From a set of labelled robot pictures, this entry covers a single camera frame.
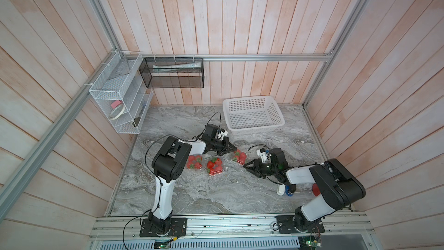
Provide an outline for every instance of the black wire mesh basket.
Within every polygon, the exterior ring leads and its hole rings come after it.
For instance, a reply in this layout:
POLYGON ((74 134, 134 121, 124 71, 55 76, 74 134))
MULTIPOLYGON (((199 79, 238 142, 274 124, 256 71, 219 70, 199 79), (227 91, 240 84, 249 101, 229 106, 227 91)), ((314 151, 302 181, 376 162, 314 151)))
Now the black wire mesh basket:
POLYGON ((202 58, 144 58, 139 68, 147 88, 203 88, 202 58))

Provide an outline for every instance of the white plastic basket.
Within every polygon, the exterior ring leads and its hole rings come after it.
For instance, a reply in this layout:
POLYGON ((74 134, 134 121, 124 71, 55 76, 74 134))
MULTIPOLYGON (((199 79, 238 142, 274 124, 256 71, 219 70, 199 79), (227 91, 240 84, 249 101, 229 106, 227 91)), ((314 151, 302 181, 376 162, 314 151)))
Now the white plastic basket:
POLYGON ((223 114, 232 134, 274 131, 285 124, 284 116, 271 96, 226 99, 223 114))

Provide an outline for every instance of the white wire mesh shelf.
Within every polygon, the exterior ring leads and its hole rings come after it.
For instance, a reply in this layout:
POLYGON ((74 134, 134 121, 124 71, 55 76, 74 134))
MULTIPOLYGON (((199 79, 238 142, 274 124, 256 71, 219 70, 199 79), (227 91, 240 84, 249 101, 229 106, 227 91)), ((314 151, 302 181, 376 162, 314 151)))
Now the white wire mesh shelf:
POLYGON ((140 52, 138 52, 136 58, 131 59, 125 57, 128 54, 134 54, 134 52, 118 51, 114 54, 108 62, 107 67, 102 71, 97 80, 94 81, 94 84, 89 90, 94 99, 123 100, 131 81, 136 75, 137 69, 142 63, 140 52), (108 79, 116 70, 125 71, 127 68, 129 69, 128 74, 108 79))
POLYGON ((142 63, 139 52, 115 52, 107 67, 92 84, 90 93, 103 113, 109 119, 117 133, 140 133, 153 92, 145 94, 147 88, 138 74, 142 63), (116 100, 122 101, 124 112, 115 120, 111 120, 116 100))

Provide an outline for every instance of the wooden wall panel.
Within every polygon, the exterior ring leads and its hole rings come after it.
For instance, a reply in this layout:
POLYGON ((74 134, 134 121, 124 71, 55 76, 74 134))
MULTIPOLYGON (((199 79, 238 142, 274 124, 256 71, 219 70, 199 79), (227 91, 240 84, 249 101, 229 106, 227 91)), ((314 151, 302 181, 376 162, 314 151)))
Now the wooden wall panel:
MULTIPOLYGON (((101 1, 123 48, 179 54, 328 52, 357 0, 101 1)), ((208 87, 155 89, 153 104, 220 104, 254 95, 302 103, 321 65, 212 62, 204 68, 208 87)))
MULTIPOLYGON (((0 0, 0 7, 3 186, 111 43, 88 0, 0 0)), ((82 248, 108 205, 130 140, 88 101, 0 224, 3 248, 82 248), (20 239, 24 232, 28 239, 20 239)))
POLYGON ((384 249, 444 244, 443 3, 371 0, 308 106, 384 249))

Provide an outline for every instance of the gray marble table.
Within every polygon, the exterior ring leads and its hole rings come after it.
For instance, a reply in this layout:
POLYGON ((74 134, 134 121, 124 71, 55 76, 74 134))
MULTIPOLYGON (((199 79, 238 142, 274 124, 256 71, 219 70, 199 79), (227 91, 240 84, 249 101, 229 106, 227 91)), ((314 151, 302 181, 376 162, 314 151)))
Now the gray marble table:
MULTIPOLYGON (((230 141, 247 153, 247 161, 258 158, 256 149, 247 152, 255 144, 266 144, 270 148, 281 148, 291 166, 322 162, 317 144, 305 122, 300 105, 280 105, 286 124, 275 131, 232 135, 230 141)), ((217 111, 222 114, 221 127, 226 127, 222 106, 153 106, 147 111, 141 134, 136 140, 130 160, 120 183, 111 215, 139 215, 153 206, 155 193, 154 175, 145 164, 147 145, 156 139, 173 134, 190 139, 204 128, 217 111)), ((212 122, 219 124, 219 115, 212 122)), ((161 143, 155 144, 147 155, 151 165, 153 156, 161 143)), ((207 153, 203 158, 214 156, 207 153)), ((289 197, 276 193, 277 185, 267 179, 258 178, 240 164, 231 160, 232 153, 221 157, 224 172, 209 176, 203 169, 185 169, 177 180, 173 194, 174 214, 227 214, 227 213, 277 213, 293 212, 297 207, 314 198, 311 186, 298 186, 297 192, 289 197)))

